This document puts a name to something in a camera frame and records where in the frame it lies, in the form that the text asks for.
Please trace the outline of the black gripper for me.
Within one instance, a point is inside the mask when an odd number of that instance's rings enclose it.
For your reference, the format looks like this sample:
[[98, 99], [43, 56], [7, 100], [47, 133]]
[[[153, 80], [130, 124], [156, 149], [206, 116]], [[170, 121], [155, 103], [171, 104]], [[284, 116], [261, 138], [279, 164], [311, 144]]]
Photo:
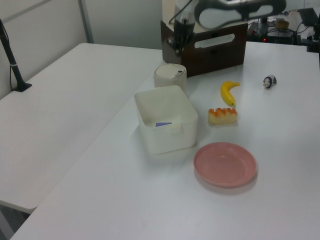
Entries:
[[192, 39], [194, 33], [194, 22], [188, 22], [183, 19], [182, 22], [175, 20], [173, 29], [173, 38], [169, 37], [167, 39], [167, 44], [172, 48], [176, 49], [176, 55], [181, 56], [185, 45]]

